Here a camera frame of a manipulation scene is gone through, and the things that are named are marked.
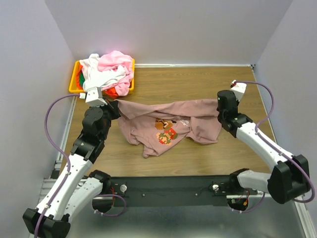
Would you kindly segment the dusty pink mario t-shirt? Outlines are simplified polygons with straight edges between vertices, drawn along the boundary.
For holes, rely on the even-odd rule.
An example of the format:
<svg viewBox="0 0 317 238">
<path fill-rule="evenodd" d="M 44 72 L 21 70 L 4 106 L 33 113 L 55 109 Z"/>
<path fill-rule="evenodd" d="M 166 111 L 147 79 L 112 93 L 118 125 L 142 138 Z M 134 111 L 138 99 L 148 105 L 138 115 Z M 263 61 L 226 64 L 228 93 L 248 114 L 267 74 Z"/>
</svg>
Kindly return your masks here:
<svg viewBox="0 0 317 238">
<path fill-rule="evenodd" d="M 160 156 L 184 138 L 217 143 L 221 131 L 217 100 L 198 99 L 145 105 L 118 100 L 118 126 L 129 144 L 143 144 L 143 157 Z"/>
</svg>

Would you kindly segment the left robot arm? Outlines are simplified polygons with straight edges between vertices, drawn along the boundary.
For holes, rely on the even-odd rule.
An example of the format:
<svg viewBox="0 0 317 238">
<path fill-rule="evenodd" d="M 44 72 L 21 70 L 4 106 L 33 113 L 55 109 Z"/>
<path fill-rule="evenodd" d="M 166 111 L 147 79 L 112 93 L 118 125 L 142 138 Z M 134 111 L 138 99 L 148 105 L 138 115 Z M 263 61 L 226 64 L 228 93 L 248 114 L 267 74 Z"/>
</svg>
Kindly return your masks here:
<svg viewBox="0 0 317 238">
<path fill-rule="evenodd" d="M 93 197 L 109 189 L 110 176 L 101 171 L 92 172 L 81 187 L 78 184 L 104 149 L 111 122 L 119 117 L 118 101 L 85 111 L 83 128 L 60 176 L 37 207 L 28 208 L 23 214 L 23 221 L 34 237 L 66 237 L 75 216 Z"/>
</svg>

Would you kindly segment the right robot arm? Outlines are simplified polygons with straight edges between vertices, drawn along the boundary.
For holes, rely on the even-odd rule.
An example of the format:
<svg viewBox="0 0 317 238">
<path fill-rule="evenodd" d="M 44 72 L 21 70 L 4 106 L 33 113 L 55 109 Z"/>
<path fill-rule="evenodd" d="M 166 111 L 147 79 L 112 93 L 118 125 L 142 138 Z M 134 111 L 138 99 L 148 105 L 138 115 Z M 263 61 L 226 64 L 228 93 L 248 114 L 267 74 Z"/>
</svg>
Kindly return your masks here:
<svg viewBox="0 0 317 238">
<path fill-rule="evenodd" d="M 233 91 L 219 91 L 217 103 L 218 121 L 222 128 L 248 145 L 270 169 L 269 174 L 249 169 L 234 172 L 235 186 L 268 193 L 279 204 L 296 200 L 307 192 L 312 193 L 307 201 L 312 201 L 316 192 L 309 176 L 308 160 L 278 146 L 248 116 L 239 113 L 239 102 Z"/>
</svg>

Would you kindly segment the orange red t-shirt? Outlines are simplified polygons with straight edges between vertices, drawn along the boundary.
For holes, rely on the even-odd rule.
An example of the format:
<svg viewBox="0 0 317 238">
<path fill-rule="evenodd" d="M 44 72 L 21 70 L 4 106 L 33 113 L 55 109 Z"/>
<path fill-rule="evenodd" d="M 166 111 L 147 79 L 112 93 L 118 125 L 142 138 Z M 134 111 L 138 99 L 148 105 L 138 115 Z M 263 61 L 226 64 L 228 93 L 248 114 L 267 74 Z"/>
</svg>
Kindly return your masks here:
<svg viewBox="0 0 317 238">
<path fill-rule="evenodd" d="M 112 99 L 116 99 L 119 97 L 119 95 L 114 87 L 106 89 L 103 92 L 105 95 L 109 96 Z"/>
</svg>

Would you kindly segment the white t-shirt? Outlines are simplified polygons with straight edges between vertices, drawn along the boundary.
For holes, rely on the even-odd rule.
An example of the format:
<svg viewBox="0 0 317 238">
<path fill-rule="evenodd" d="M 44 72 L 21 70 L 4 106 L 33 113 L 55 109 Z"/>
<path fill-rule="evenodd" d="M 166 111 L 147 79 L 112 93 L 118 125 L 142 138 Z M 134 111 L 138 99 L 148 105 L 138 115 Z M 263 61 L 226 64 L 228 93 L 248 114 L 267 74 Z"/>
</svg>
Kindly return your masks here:
<svg viewBox="0 0 317 238">
<path fill-rule="evenodd" d="M 99 71 L 99 60 L 100 57 L 98 54 L 91 54 L 87 59 L 79 60 L 85 77 L 83 84 L 83 90 L 85 92 L 93 87 L 106 88 L 118 83 L 126 76 L 126 70 L 122 66 L 119 66 L 117 69 Z"/>
</svg>

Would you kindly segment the green t-shirt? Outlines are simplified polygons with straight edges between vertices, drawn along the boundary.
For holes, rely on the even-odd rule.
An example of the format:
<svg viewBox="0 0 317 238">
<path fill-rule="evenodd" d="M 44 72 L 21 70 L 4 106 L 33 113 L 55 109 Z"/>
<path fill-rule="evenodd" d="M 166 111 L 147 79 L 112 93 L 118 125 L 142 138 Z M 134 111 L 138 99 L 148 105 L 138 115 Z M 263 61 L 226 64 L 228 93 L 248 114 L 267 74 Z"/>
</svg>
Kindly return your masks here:
<svg viewBox="0 0 317 238">
<path fill-rule="evenodd" d="M 85 77 L 83 75 L 82 70 L 80 70 L 76 74 L 76 85 L 77 85 L 77 87 L 82 90 L 84 82 L 85 82 Z"/>
</svg>

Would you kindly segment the yellow plastic bin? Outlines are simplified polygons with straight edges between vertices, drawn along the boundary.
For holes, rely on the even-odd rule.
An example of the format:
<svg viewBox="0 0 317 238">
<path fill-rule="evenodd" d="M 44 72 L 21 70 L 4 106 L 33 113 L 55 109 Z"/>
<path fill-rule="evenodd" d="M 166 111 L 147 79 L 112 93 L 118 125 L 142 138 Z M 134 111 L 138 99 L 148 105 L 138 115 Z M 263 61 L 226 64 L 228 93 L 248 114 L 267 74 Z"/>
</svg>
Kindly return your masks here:
<svg viewBox="0 0 317 238">
<path fill-rule="evenodd" d="M 74 93 L 74 94 L 79 94 L 79 93 L 84 93 L 83 88 L 80 86 L 80 79 L 79 79 L 79 72 L 82 69 L 82 66 L 80 65 L 79 60 L 75 62 L 74 68 L 73 68 L 73 72 L 72 72 L 72 76 L 70 79 L 70 84 L 69 84 L 69 92 L 70 93 Z M 132 70 L 133 72 L 135 72 L 135 59 L 132 59 Z M 131 80 L 130 82 L 130 86 L 129 86 L 129 92 L 128 94 L 132 94 L 133 90 L 134 90 L 134 84 L 135 84 L 135 80 L 134 78 Z M 111 96 L 110 94 L 108 94 L 107 92 L 110 92 L 111 90 L 108 91 L 103 91 L 103 94 L 105 96 L 110 96 L 110 98 L 112 99 L 116 99 L 117 97 Z"/>
</svg>

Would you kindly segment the light pink t-shirt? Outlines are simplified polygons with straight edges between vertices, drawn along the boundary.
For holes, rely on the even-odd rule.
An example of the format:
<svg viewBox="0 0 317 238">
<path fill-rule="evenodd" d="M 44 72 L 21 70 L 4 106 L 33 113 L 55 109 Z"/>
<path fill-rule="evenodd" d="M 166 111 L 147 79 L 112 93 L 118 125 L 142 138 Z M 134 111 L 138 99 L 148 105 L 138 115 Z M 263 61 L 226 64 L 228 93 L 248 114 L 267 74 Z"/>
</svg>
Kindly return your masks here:
<svg viewBox="0 0 317 238">
<path fill-rule="evenodd" d="M 98 71 L 99 85 L 103 90 L 114 88 L 118 96 L 126 96 L 134 77 L 133 59 L 120 51 L 112 51 L 100 57 Z"/>
</svg>

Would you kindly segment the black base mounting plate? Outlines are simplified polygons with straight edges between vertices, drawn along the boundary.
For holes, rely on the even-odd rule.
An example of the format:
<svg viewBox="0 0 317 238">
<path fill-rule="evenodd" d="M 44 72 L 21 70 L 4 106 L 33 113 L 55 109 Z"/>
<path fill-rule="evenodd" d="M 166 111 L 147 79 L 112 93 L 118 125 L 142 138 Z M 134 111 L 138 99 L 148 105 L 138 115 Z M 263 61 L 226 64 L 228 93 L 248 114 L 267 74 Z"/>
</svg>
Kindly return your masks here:
<svg viewBox="0 0 317 238">
<path fill-rule="evenodd" d="M 175 207 L 227 206 L 230 198 L 244 202 L 247 195 L 256 195 L 252 189 L 232 189 L 228 175 L 174 176 L 174 177 L 111 177 L 102 194 L 117 194 L 119 198 L 101 198 L 93 204 L 115 207 Z"/>
</svg>

